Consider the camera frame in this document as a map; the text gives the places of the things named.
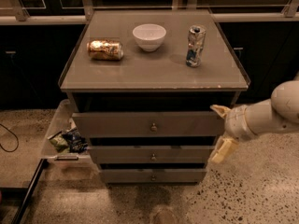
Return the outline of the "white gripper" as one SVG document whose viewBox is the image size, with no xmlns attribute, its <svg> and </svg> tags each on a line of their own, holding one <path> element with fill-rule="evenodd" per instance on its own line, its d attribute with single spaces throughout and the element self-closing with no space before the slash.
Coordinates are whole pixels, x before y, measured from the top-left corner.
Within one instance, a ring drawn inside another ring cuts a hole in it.
<svg viewBox="0 0 299 224">
<path fill-rule="evenodd" d="M 238 141 L 249 141 L 255 139 L 257 135 L 247 124 L 245 116 L 246 105 L 233 109 L 224 105 L 212 105 L 210 108 L 224 119 L 224 128 L 227 134 L 225 133 L 218 138 L 208 161 L 221 163 L 238 149 Z"/>
</svg>

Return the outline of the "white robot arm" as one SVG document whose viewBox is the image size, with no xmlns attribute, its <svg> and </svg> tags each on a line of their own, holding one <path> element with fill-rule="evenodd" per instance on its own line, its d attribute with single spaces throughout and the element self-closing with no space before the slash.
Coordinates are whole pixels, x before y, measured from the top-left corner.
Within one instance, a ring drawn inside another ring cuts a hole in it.
<svg viewBox="0 0 299 224">
<path fill-rule="evenodd" d="M 224 134 L 218 138 L 208 161 L 221 163 L 236 151 L 240 142 L 266 133 L 299 131 L 299 74 L 276 86 L 267 100 L 234 108 L 210 108 L 224 120 Z"/>
</svg>

